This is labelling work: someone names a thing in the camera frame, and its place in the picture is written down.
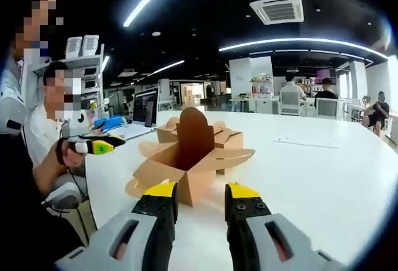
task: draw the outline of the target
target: black shirt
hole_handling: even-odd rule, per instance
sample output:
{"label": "black shirt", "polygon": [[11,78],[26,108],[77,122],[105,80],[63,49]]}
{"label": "black shirt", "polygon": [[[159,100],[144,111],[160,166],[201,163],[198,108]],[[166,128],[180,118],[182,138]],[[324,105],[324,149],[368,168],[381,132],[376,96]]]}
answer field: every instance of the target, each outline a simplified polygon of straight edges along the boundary
{"label": "black shirt", "polygon": [[317,98],[338,99],[338,96],[331,91],[322,91],[315,95],[314,106],[317,106]]}
{"label": "black shirt", "polygon": [[379,118],[379,119],[387,119],[388,116],[386,117],[380,110],[378,110],[377,103],[380,104],[380,107],[383,109],[383,111],[385,111],[388,114],[390,113],[390,106],[388,105],[388,103],[386,103],[386,102],[381,103],[378,101],[373,105],[373,109],[374,109],[373,116],[375,116],[376,118]]}
{"label": "black shirt", "polygon": [[20,134],[0,135],[0,163],[5,257],[10,266],[54,269],[54,261],[82,246],[80,238],[66,219],[41,205],[44,197]]}

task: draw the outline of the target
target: strap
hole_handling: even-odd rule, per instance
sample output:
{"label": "strap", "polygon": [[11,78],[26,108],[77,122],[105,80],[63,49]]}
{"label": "strap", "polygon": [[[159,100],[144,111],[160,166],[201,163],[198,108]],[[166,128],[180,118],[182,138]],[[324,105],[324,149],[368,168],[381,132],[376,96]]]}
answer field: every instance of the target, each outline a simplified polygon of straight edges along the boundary
{"label": "strap", "polygon": [[57,154],[57,160],[60,165],[65,165],[62,156],[62,143],[64,140],[66,140],[66,138],[64,137],[60,138],[59,141],[57,142],[57,147],[55,148],[55,153]]}

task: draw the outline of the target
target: laptop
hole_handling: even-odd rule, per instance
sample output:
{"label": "laptop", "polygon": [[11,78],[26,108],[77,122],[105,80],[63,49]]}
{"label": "laptop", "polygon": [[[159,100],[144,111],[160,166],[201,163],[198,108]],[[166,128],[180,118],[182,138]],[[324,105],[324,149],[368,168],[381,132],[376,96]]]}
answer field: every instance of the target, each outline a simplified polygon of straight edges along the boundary
{"label": "laptop", "polygon": [[129,140],[155,131],[158,101],[159,87],[134,94],[132,123],[111,129],[109,133]]}

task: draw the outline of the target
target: blue object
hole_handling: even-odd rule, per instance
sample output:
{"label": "blue object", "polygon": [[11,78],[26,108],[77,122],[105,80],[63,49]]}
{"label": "blue object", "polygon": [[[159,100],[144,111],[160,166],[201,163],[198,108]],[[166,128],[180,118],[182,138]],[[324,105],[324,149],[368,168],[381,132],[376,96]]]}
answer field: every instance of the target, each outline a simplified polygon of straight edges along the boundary
{"label": "blue object", "polygon": [[98,120],[94,121],[94,126],[98,127],[103,122],[105,122],[105,125],[103,127],[101,127],[101,130],[107,131],[111,128],[120,126],[122,124],[122,117],[121,116],[113,116],[113,117],[107,117],[104,119],[98,119]]}

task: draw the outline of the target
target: white shirt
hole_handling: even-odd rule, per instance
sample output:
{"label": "white shirt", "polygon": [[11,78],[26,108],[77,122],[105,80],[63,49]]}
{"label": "white shirt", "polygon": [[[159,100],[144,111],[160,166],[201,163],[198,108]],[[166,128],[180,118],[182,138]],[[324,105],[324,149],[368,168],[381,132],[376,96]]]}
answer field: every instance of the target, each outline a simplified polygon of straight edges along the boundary
{"label": "white shirt", "polygon": [[47,119],[44,105],[37,106],[25,123],[26,146],[33,168],[42,163],[60,138],[61,122]]}
{"label": "white shirt", "polygon": [[286,85],[280,89],[281,92],[298,92],[300,94],[300,98],[306,98],[303,89],[297,86],[293,81],[288,81]]}

